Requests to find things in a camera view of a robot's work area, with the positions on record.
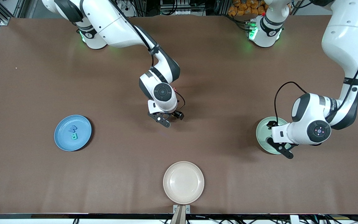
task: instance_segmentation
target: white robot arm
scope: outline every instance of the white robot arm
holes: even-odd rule
[[[77,25],[83,41],[92,49],[105,45],[128,47],[144,45],[158,63],[139,79],[139,87],[148,98],[148,115],[165,127],[170,123],[166,116],[183,119],[177,111],[178,101],[169,85],[179,78],[180,68],[158,43],[141,27],[134,26],[109,0],[42,0],[45,7],[59,13]]]
[[[289,0],[265,0],[269,9],[265,16],[253,21],[255,29],[249,38],[257,45],[270,47],[278,39],[281,26],[288,16]],[[271,138],[267,143],[278,152],[292,158],[289,152],[298,144],[319,145],[331,135],[331,129],[350,126],[358,106],[358,0],[331,0],[333,15],[325,30],[324,52],[344,70],[345,78],[339,99],[306,93],[292,108],[292,121],[278,126],[270,122]]]

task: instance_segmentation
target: round button panel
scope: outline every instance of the round button panel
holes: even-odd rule
[[[166,83],[160,83],[154,88],[154,96],[159,101],[168,101],[172,97],[172,89],[170,85]]]
[[[309,136],[309,139],[316,143],[328,139],[330,134],[331,134],[330,125],[322,120],[313,121],[307,127],[307,135]]]

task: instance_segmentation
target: pile of orange blocks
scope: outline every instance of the pile of orange blocks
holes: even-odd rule
[[[266,12],[269,5],[263,0],[233,0],[233,5],[229,8],[229,16],[242,16],[244,14],[262,15]]]

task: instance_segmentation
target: light green plate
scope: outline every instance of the light green plate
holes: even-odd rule
[[[266,126],[269,121],[276,120],[276,117],[268,117],[263,120],[261,120],[256,128],[256,139],[259,142],[259,145],[266,150],[267,152],[271,154],[281,154],[277,152],[276,149],[273,148],[273,146],[269,145],[269,143],[266,142],[266,139],[272,136],[272,131],[269,130],[269,128]],[[284,119],[278,118],[278,125],[285,125],[286,122]],[[285,148],[289,149],[291,147],[290,144],[286,144]]]

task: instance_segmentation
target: brown table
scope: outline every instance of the brown table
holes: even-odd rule
[[[255,138],[284,82],[339,96],[343,71],[321,49],[328,20],[289,17],[263,49],[224,17],[133,19],[181,67],[185,119],[166,129],[138,87],[151,64],[144,47],[92,50],[68,21],[12,19],[0,29],[0,213],[172,212],[162,179],[182,160],[205,177],[193,213],[358,213],[358,117],[292,160]],[[280,92],[280,117],[290,121],[301,94]],[[53,132],[72,114],[91,119],[94,138],[64,152]]]

